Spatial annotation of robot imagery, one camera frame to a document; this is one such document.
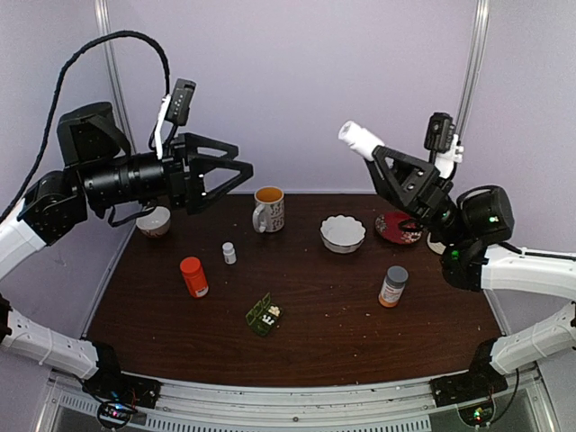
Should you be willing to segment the small white pill bottle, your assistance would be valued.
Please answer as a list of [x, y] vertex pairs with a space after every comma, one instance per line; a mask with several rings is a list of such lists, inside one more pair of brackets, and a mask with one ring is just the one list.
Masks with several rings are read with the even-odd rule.
[[224, 261], [227, 265], [233, 265], [237, 262], [236, 249], [232, 242], [225, 242], [221, 246]]

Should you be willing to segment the orange bottle cap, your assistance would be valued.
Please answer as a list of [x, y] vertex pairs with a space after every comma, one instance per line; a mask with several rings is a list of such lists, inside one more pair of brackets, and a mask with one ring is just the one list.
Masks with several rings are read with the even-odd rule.
[[189, 256], [181, 261], [179, 268], [183, 275], [196, 275], [202, 270], [202, 263], [197, 257]]

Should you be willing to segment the amber bottle grey cap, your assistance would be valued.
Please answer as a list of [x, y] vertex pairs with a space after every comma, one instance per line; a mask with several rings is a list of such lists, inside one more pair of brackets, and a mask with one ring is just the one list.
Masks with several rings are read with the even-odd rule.
[[378, 295], [379, 303], [386, 308], [395, 307], [409, 280], [408, 271], [400, 266], [393, 265], [388, 268]]

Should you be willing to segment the right aluminium frame post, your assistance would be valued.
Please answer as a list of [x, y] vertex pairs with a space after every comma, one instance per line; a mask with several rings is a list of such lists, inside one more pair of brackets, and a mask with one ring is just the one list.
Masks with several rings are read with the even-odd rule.
[[474, 93], [482, 70], [490, 24], [490, 5], [491, 2], [489, 0], [476, 1], [468, 62], [456, 115], [456, 133], [461, 140], [464, 139], [467, 122], [472, 110]]

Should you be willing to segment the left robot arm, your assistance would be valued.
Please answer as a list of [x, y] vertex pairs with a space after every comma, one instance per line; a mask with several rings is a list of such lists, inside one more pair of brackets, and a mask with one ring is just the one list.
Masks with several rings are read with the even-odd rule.
[[172, 108], [165, 98], [153, 131], [154, 149], [133, 154], [114, 123], [109, 103], [92, 103], [69, 112], [58, 123], [65, 167], [41, 177], [1, 223], [1, 275], [51, 246], [89, 211], [112, 227], [115, 208], [138, 203], [133, 221], [150, 215], [161, 198], [174, 209], [198, 214], [253, 175], [253, 167], [237, 159], [235, 145], [193, 133], [178, 133], [188, 106]]

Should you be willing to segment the cream ribbed mug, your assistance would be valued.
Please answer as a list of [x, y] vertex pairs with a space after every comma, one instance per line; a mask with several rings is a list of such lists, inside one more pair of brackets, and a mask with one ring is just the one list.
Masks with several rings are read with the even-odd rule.
[[434, 242], [431, 238], [427, 238], [427, 246], [432, 252], [439, 256], [441, 256], [446, 250], [446, 246], [443, 243]]

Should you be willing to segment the aluminium front rail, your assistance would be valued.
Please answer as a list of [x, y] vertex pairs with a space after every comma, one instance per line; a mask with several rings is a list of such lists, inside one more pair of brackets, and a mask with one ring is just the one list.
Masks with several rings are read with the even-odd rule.
[[125, 431], [474, 431], [473, 407], [495, 406], [489, 431], [558, 431], [537, 366], [486, 399], [440, 407], [429, 378], [325, 387], [246, 387], [161, 379], [157, 404]]

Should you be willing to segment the aluminium frame post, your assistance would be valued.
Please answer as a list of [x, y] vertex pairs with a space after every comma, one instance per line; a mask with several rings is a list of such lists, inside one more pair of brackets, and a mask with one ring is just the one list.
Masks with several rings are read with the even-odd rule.
[[[98, 34], [100, 36], [109, 35], [112, 32], [112, 27], [110, 24], [108, 2], [106, 0], [94, 0], [94, 13]], [[118, 127], [125, 133], [129, 143], [131, 144], [132, 151], [135, 152], [136, 149], [134, 146], [129, 117], [123, 97], [114, 46], [111, 41], [107, 41], [103, 44], [103, 53], [106, 63], [108, 80], [112, 91], [112, 105], [115, 112], [116, 122]]]
[[489, 0], [476, 1], [468, 62], [456, 115], [456, 133], [461, 140], [464, 139], [467, 122], [472, 110], [474, 93], [482, 70], [490, 24], [490, 5], [491, 2]]

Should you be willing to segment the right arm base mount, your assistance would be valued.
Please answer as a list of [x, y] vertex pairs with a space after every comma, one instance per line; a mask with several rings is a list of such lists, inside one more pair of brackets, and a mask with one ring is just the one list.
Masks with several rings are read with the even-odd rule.
[[491, 350], [496, 341], [492, 338], [478, 345], [466, 372], [444, 375], [429, 382], [438, 408], [488, 398], [508, 388], [506, 375], [491, 366]]

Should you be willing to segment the green pill organizer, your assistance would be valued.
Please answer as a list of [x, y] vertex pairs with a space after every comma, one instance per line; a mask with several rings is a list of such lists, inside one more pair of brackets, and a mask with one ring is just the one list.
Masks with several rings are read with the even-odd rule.
[[258, 336], [266, 337], [284, 315], [284, 310], [272, 302], [268, 292], [245, 315], [248, 327]]

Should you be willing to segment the white fluted bowl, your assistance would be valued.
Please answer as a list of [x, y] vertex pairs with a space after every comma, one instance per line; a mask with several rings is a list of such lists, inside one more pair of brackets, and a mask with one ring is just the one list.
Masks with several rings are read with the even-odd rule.
[[365, 240], [364, 225], [352, 216], [329, 216], [320, 225], [323, 245], [331, 252], [347, 255], [356, 252]]

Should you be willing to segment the large orange pill bottle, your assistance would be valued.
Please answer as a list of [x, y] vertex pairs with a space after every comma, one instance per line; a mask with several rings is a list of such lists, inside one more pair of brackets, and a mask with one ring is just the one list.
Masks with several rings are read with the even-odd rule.
[[196, 299], [204, 297], [209, 291], [209, 285], [202, 270], [198, 274], [182, 274], [188, 292]]

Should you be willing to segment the small white tea cup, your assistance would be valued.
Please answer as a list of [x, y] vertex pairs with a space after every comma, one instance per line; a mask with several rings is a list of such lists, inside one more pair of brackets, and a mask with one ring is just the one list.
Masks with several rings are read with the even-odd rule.
[[171, 211], [158, 206], [152, 213], [136, 219], [137, 229], [148, 238], [159, 238], [166, 235], [171, 226]]

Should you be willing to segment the floral mug yellow inside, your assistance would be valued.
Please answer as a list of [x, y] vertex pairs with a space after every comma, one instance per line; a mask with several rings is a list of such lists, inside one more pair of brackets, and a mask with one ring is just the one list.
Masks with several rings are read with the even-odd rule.
[[284, 191], [275, 186], [260, 188], [254, 193], [252, 213], [256, 233], [276, 233], [284, 227]]

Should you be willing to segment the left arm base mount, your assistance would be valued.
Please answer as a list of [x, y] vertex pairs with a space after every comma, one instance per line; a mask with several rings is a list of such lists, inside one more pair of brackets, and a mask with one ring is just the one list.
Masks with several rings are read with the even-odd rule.
[[161, 390], [158, 380], [124, 373], [112, 346], [93, 342], [92, 347], [97, 355], [96, 372], [83, 379], [87, 392], [102, 399], [134, 404], [138, 408], [156, 407]]

